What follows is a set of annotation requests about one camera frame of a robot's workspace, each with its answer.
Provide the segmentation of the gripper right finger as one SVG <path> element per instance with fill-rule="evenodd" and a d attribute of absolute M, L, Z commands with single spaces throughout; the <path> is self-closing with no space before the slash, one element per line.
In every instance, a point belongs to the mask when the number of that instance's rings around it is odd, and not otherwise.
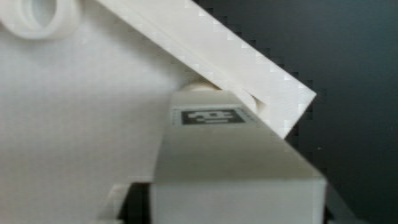
<path fill-rule="evenodd" d="M 327 187 L 325 208 L 325 224 L 362 224 L 332 186 Z"/>

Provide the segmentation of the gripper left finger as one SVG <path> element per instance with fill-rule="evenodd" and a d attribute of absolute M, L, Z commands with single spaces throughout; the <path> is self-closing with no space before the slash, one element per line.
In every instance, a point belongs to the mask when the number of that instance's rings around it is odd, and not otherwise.
<path fill-rule="evenodd" d="M 151 224 L 149 186 L 147 182 L 133 182 L 112 187 L 103 224 Z"/>

